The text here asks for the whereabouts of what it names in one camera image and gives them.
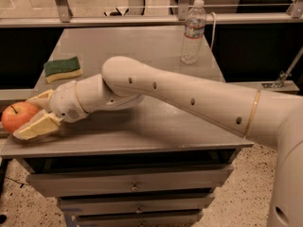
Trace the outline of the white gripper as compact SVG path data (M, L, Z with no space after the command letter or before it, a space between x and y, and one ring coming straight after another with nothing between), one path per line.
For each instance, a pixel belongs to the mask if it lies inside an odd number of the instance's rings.
M62 120L74 123L86 118L88 113L80 105L76 85L77 83L72 80L60 85L54 91L49 89L27 99L28 103L44 110L36 113L16 130L13 136L20 140L30 140L58 130Z

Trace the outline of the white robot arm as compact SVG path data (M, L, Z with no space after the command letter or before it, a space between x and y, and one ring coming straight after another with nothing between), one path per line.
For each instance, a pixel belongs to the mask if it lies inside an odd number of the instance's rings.
M277 151L267 227L303 227L303 97L156 69L123 56L98 75L70 81L30 99L40 111L13 134L29 140L95 111L121 110L152 96Z

